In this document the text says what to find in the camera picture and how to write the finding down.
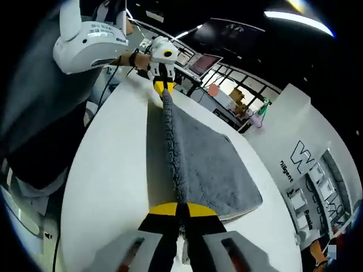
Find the wall lettering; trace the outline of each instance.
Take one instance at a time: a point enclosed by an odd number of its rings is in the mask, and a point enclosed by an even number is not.
[[[305,149],[305,145],[298,141],[297,145],[295,146],[295,149],[293,153],[290,156],[291,161],[293,164],[296,165],[297,171],[299,173],[302,173],[303,168],[306,164],[311,163],[314,159],[311,158],[311,153],[308,149]]]
[[[292,178],[292,176],[290,175],[289,171],[288,171],[288,168],[286,166],[286,164],[284,163],[284,161],[280,161],[280,167],[282,169],[282,172],[288,177],[289,181],[290,182],[293,182],[294,179]]]

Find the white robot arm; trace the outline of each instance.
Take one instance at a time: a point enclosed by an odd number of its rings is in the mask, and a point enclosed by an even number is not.
[[[62,4],[60,31],[61,36],[53,48],[53,58],[65,74],[108,64],[128,47],[124,31],[105,23],[82,22],[79,0],[68,0]]]
[[[164,89],[172,92],[175,78],[174,63],[177,57],[178,50],[168,38],[159,36],[153,41],[148,76],[153,81],[154,89],[160,96],[162,96]],[[160,73],[161,65],[166,68],[164,74]]]

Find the red circle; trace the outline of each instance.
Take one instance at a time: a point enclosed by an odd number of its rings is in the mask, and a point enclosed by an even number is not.
[[[218,88],[218,86],[216,84],[211,84],[208,88],[208,93],[210,96],[217,96],[218,95],[218,91],[220,89]]]

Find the person's arm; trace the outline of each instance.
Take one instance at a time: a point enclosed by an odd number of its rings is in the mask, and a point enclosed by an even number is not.
[[[119,58],[110,62],[109,65],[120,64],[120,66],[130,66],[129,59],[130,59],[131,54],[132,53],[124,53]],[[135,56],[135,65],[136,65],[136,67],[138,67],[140,69],[147,70],[147,66],[149,65],[150,59],[151,59],[150,55],[137,53]]]

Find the white table surface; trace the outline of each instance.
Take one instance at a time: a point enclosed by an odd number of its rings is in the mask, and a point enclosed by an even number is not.
[[[178,91],[173,96],[181,109],[230,138],[262,195],[260,207],[227,224],[226,229],[240,232],[264,250],[278,271],[302,271],[288,209],[254,149],[192,99]],[[162,128],[155,118],[159,113],[155,105],[161,107],[162,102],[152,82],[130,73],[101,107],[82,140],[62,206],[61,244],[68,272],[81,271],[98,249],[138,228],[149,203],[155,206],[174,200],[172,182],[164,166],[158,164],[164,155],[157,152],[161,143],[155,141]],[[172,271],[192,269],[176,259]]]

